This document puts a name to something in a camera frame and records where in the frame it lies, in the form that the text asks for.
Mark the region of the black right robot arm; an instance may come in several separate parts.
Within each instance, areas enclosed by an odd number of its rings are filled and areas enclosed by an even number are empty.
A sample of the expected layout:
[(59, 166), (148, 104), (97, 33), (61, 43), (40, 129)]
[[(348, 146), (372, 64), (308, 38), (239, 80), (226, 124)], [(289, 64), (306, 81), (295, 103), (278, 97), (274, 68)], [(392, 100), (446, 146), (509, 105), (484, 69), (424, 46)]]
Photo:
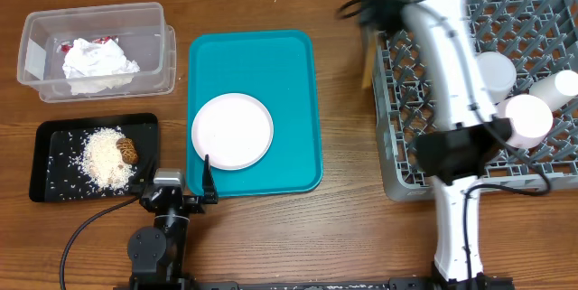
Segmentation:
[(486, 276), (479, 256), (479, 201), (486, 163), (511, 151), (513, 128), (499, 117), (475, 60), (466, 0), (362, 0), (383, 31), (409, 30), (433, 83), (435, 131), (415, 140), (415, 158), (431, 178), (437, 249), (430, 289), (511, 289)]

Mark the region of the large pink plate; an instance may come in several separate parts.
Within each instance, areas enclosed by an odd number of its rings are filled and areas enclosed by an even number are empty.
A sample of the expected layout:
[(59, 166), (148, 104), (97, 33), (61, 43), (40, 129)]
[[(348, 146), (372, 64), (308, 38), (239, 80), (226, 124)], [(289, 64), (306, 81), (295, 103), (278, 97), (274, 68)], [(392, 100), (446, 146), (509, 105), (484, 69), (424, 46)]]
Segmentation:
[(220, 170), (235, 171), (256, 164), (269, 150), (274, 122), (268, 109), (247, 94), (212, 98), (195, 115), (191, 142), (197, 155)]

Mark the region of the grey bowl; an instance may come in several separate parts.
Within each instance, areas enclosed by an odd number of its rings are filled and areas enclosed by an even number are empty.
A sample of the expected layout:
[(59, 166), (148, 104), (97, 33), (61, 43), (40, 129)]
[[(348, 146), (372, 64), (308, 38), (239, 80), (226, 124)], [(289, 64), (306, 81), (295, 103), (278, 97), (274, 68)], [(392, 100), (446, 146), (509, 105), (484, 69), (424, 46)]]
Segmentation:
[(476, 57), (480, 75), (489, 92), (490, 100), (497, 104), (507, 98), (512, 90), (517, 72), (512, 61), (505, 55), (486, 51)]

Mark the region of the white paper cup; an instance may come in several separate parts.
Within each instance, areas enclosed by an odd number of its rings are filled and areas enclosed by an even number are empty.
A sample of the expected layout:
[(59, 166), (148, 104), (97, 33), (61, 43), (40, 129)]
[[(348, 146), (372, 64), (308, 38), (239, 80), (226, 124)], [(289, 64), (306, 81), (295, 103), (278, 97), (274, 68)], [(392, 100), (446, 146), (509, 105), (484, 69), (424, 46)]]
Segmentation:
[(577, 88), (577, 73), (561, 70), (534, 83), (529, 94), (543, 100), (551, 111), (556, 111), (577, 96)]

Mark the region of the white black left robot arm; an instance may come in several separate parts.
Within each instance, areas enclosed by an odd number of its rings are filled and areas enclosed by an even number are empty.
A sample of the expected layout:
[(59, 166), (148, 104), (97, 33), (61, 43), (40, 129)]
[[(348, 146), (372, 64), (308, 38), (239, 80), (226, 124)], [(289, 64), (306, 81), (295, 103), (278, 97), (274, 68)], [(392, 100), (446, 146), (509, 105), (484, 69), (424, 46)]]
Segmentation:
[(203, 214), (219, 195), (210, 158), (204, 158), (202, 195), (187, 195), (179, 169), (144, 168), (144, 177), (131, 185), (139, 204), (154, 215), (154, 224), (137, 230), (128, 240), (132, 262), (131, 289), (197, 289), (194, 278), (182, 269), (190, 216)]

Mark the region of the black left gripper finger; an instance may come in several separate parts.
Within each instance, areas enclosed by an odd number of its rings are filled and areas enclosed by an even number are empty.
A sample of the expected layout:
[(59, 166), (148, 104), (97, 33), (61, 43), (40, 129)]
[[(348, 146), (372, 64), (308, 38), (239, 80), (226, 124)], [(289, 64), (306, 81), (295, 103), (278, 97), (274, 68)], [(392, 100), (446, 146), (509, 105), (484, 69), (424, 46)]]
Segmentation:
[(129, 192), (142, 193), (147, 185), (152, 182), (157, 166), (157, 156), (150, 157), (145, 166), (135, 173), (135, 176), (129, 183)]
[(204, 157), (202, 189), (204, 191), (203, 197), (205, 200), (216, 200), (218, 198), (218, 192), (211, 171), (210, 156), (208, 154)]

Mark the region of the wooden chopstick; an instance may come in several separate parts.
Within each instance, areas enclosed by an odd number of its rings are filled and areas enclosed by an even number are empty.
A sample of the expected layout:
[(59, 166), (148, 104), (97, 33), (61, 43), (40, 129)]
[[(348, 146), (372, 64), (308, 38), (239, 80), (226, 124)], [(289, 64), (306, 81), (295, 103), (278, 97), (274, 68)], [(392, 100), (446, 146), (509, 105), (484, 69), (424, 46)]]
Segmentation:
[(367, 41), (364, 48), (364, 67), (362, 72), (361, 88), (369, 89), (372, 85), (372, 75), (377, 54), (377, 38), (375, 31), (367, 33)]

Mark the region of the red foil wrapper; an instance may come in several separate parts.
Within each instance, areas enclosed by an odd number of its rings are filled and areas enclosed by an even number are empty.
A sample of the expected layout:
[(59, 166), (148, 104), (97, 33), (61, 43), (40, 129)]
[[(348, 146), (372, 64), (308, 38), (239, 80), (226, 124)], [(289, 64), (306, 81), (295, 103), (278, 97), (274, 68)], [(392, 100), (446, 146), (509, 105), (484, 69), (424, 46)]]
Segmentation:
[[(100, 38), (97, 38), (95, 40), (92, 40), (93, 43), (99, 43), (99, 44), (104, 44), (108, 41), (118, 42), (118, 36), (117, 35), (109, 35), (109, 36), (104, 36), (104, 37), (100, 37)], [(73, 47), (73, 42), (66, 41), (66, 42), (63, 42), (60, 44), (58, 51), (67, 53), (72, 47)]]

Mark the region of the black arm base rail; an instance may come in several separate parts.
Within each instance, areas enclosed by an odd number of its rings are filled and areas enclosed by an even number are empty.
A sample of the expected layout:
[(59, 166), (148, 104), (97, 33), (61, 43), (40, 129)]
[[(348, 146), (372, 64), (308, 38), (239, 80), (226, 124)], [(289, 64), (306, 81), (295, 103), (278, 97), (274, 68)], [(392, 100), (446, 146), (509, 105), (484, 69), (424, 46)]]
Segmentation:
[(386, 282), (238, 284), (236, 282), (200, 283), (187, 281), (168, 285), (123, 285), (114, 290), (184, 289), (184, 290), (514, 290), (512, 278), (478, 276), (471, 281), (443, 285), (432, 277), (393, 277)]

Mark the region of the white napkin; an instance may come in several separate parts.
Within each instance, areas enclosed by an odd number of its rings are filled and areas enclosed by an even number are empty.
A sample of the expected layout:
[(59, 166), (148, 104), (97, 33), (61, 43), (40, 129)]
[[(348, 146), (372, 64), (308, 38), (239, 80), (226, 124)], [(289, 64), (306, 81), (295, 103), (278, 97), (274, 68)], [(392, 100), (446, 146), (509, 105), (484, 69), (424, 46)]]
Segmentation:
[(66, 53), (62, 70), (71, 94), (76, 96), (122, 87), (133, 80), (132, 74), (140, 67), (125, 56), (117, 42), (99, 44), (78, 38)]

